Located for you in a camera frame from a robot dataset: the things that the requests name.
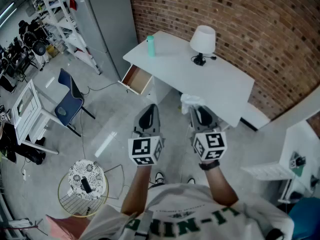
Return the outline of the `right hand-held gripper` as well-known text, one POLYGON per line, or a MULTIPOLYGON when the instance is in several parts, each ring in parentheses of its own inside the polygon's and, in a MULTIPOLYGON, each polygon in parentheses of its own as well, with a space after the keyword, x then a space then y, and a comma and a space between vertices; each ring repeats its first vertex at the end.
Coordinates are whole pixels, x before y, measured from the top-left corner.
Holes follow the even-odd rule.
POLYGON ((201 161, 219 160, 227 150, 226 133, 219 118, 207 106, 191 106, 189 109, 193 133, 191 144, 201 161))

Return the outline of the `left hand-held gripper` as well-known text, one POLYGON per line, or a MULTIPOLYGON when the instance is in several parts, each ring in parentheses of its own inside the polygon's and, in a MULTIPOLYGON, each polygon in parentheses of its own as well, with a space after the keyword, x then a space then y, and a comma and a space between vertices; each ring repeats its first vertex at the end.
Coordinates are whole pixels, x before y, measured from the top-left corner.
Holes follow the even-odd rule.
POLYGON ((128 156, 137 166, 152 166, 158 163, 164 148, 160 130, 159 109, 150 104, 134 118, 132 136, 128 139, 128 156))

